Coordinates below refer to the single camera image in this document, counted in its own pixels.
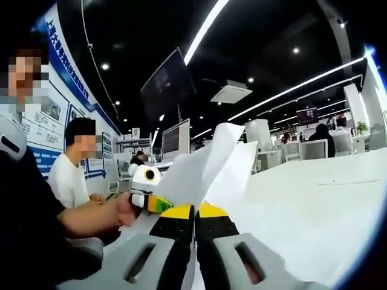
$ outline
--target man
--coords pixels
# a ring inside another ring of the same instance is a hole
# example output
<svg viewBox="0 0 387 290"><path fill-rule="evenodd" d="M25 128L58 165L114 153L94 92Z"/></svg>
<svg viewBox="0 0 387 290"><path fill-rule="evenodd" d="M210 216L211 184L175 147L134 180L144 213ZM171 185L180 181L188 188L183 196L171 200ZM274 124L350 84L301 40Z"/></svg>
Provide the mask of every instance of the man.
<svg viewBox="0 0 387 290"><path fill-rule="evenodd" d="M93 237L131 225L137 216L128 194L100 206L65 208L43 179L27 147L19 111L32 95L42 62L48 63L47 40L31 33L10 59L7 101L0 104L0 256L2 276L13 289L55 289L58 283L94 273L101 262L72 247L66 237Z"/></svg>
<svg viewBox="0 0 387 290"><path fill-rule="evenodd" d="M94 157L96 151L96 122L89 118L75 118L65 129L67 149L55 160L48 183L55 197L66 208L79 207L89 201L104 204L101 194L88 194L82 159Z"/></svg>
<svg viewBox="0 0 387 290"><path fill-rule="evenodd" d="M333 137L329 134L328 127L325 124L319 124L316 127L316 133L314 133L311 137L309 137L308 141L316 141L316 140L328 140L328 157L336 156L336 149L334 147Z"/></svg>
<svg viewBox="0 0 387 290"><path fill-rule="evenodd" d="M140 165L144 165L144 160L145 160L146 156L144 154L144 152L142 152L141 150L137 151L137 153L135 154L135 157L132 158L131 160L131 164L137 164L138 166Z"/></svg>

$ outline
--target television screen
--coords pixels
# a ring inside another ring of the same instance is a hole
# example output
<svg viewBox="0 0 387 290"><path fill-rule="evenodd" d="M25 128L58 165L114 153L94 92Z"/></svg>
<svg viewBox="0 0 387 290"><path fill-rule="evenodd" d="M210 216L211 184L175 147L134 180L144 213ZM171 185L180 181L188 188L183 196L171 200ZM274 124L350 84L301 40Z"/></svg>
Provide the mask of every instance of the television screen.
<svg viewBox="0 0 387 290"><path fill-rule="evenodd" d="M150 123L196 93L186 64L177 48L141 89L145 114Z"/></svg>
<svg viewBox="0 0 387 290"><path fill-rule="evenodd" d="M317 108L305 109L297 111L298 125L308 125L319 122Z"/></svg>

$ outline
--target linear ceiling light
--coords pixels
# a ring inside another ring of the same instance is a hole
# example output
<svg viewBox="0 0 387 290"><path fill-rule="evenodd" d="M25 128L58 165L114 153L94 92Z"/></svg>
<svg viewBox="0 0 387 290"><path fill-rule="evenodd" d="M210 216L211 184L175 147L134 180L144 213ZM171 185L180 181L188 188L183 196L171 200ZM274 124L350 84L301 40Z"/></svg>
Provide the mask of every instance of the linear ceiling light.
<svg viewBox="0 0 387 290"><path fill-rule="evenodd" d="M333 103L333 104L330 104L330 105L328 105L328 106L318 108L317 111L323 110L323 109L325 109L325 108L329 108L329 107L331 107L331 106L334 106L334 105L337 105L337 104L341 104L341 103L344 103L344 102L346 102L346 100L337 101L337 102L335 102L335 103ZM294 119L294 118L297 118L297 116L290 117L290 118L287 118L287 119L283 119L283 120L281 120L281 121L277 121L277 122L275 122L275 124L282 123L282 122L285 122L285 121L288 121L288 120L291 120L291 119Z"/></svg>
<svg viewBox="0 0 387 290"><path fill-rule="evenodd" d="M194 56L196 50L198 49L200 42L202 41L203 37L206 35L208 29L211 27L216 17L218 17L218 15L221 13L222 9L227 5L228 2L229 0L218 0L218 2L215 4L211 12L208 14L206 20L203 22L202 26L200 27L198 34L196 34L195 38L193 39L191 46L187 51L186 56L184 57L184 63L186 65L188 65L192 56Z"/></svg>
<svg viewBox="0 0 387 290"><path fill-rule="evenodd" d="M319 92L324 92L324 91L327 90L327 89L334 88L335 86L341 85L341 84L343 84L343 83L346 83L346 82L352 82L353 80L358 79L358 78L361 79L361 80L360 80L360 87L362 88L362 87L363 87L363 85L362 85L362 84L363 84L363 75L362 75L362 74L358 74L357 76L350 77L350 78L348 78L348 79L346 79L346 80L341 80L341 81L339 81L339 82L337 82L337 83L333 83L332 85L326 86L326 87L324 87L324 88L322 88L322 89L318 89L317 91L310 92L309 94L303 95L302 97L299 97L298 100L302 100L303 98L310 97L311 95L317 94L317 93L319 93ZM274 108L271 108L270 110L267 110L267 111L265 111L265 112L259 113L259 114L257 114L256 116L259 117L259 116L261 116L261 115L264 115L264 114L267 114L267 113L271 113L271 112L274 111L275 109L278 109L278 108L281 108L281 107L283 107L283 106L292 104L293 102L294 102L293 100L292 100L292 101L287 101L286 103L283 103L283 104L281 104L281 105L279 105L279 106L277 106L277 107L274 107Z"/></svg>
<svg viewBox="0 0 387 290"><path fill-rule="evenodd" d="M152 140L152 148L156 142L156 138L157 138L157 134L158 134L158 130L155 131L155 134L153 135L153 140Z"/></svg>
<svg viewBox="0 0 387 290"><path fill-rule="evenodd" d="M340 112L344 112L344 111L347 111L347 110L349 110L349 108L346 108L344 110L339 110L339 111L336 111L336 112L332 112L332 113L329 113L327 115L320 116L319 118L324 118L326 116L333 115L333 114L340 113Z"/></svg>
<svg viewBox="0 0 387 290"><path fill-rule="evenodd" d="M294 118L297 118L297 116L290 117L290 118L287 118L287 119L283 119L283 120L281 120L281 121L275 122L275 124L282 123L282 122L284 122L284 121L288 121L288 120L291 120L291 119L294 119Z"/></svg>
<svg viewBox="0 0 387 290"><path fill-rule="evenodd" d="M330 105L328 105L328 106L325 106L325 107L318 108L318 109L317 109L317 111L319 111L319 110L323 110L323 109L325 109L325 108L332 107L332 106L334 106L334 105L337 105L337 104L345 103L345 102L346 102L346 100L337 101L337 102L335 102L335 103L333 103L333 104L330 104Z"/></svg>
<svg viewBox="0 0 387 290"><path fill-rule="evenodd" d="M335 73L336 71L339 71L339 70L341 70L341 69L343 69L343 68L346 68L346 67L348 67L348 66L354 65L355 63L361 62L361 61L363 61L364 59L365 59L365 57L361 57L361 58L359 58L359 59L355 59L355 60L353 60L352 62L348 62L348 63L346 63L346 64L344 64L344 65L338 66L337 68L331 69L330 71L327 71L327 72L325 72L325 73L323 73L323 74L321 74L321 75L319 75L319 76L317 76L317 77L313 77L312 79L307 80L307 81L304 82L304 83L300 83L300 84L297 85L297 86L294 86L294 87L292 87L292 88L290 88L290 89L287 89L286 91L284 91L284 92L282 92L282 93L279 93L278 95L275 95L274 97L268 98L267 100L264 100L264 101L262 101L262 102L256 104L255 106L252 106L251 108L248 108L247 110L245 110L245 111L243 111L243 112L240 112L240 113L236 114L235 116L232 116L232 117L229 118L227 121L232 121L232 120L234 120L235 118L238 118L238 117L240 117L240 116L246 114L247 112L250 112L251 110L254 110L254 109L256 109L256 108L258 108L258 107L260 107L260 106L262 106L262 105L264 105L264 104L266 104L266 103L268 103L268 102L271 102L272 100L275 100L276 98L279 98L279 97L281 97L281 96L283 96L283 95L285 95L285 94L287 94L287 93L289 93L289 92L292 92L292 91L294 91L294 90L296 90L296 89L299 89L299 88L301 88L302 86L305 86L305 85L307 85L307 84L309 84L309 83L311 83L311 82L314 82L315 80L321 79L322 77L325 77L325 76L327 76L327 75L329 75L329 74Z"/></svg>
<svg viewBox="0 0 387 290"><path fill-rule="evenodd" d="M196 138L202 136L203 134L210 132L211 130L212 130L212 129L205 130L204 132L202 132L202 133L196 135L195 137L193 137L192 139L196 139Z"/></svg>

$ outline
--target air conditioner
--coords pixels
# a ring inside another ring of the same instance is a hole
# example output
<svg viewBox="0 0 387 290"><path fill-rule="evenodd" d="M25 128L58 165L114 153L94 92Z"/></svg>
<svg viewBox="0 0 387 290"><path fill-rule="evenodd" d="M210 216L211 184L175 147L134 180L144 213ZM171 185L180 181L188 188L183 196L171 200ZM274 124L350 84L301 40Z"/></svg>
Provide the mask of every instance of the air conditioner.
<svg viewBox="0 0 387 290"><path fill-rule="evenodd" d="M212 102L235 104L242 100L244 97L250 95L253 91L247 89L244 83L234 82L232 80L227 81L227 85L224 86L212 99Z"/></svg>

